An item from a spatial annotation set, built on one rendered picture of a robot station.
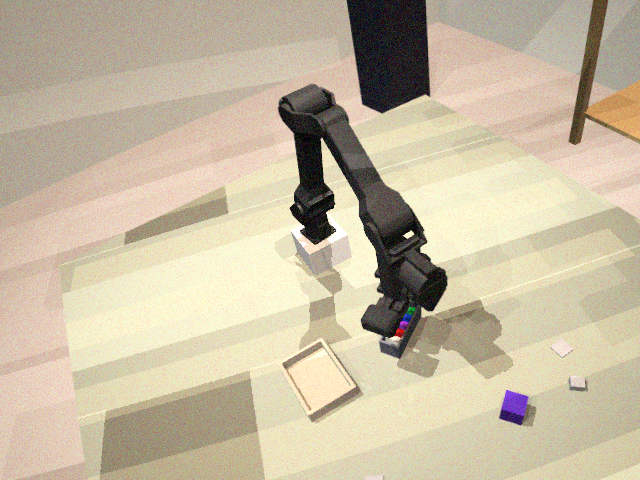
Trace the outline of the violet cube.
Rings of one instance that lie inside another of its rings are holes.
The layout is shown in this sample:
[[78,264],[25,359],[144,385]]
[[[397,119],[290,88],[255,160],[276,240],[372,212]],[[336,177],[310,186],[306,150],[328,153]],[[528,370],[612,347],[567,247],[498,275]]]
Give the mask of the violet cube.
[[499,419],[521,426],[529,396],[506,390]]

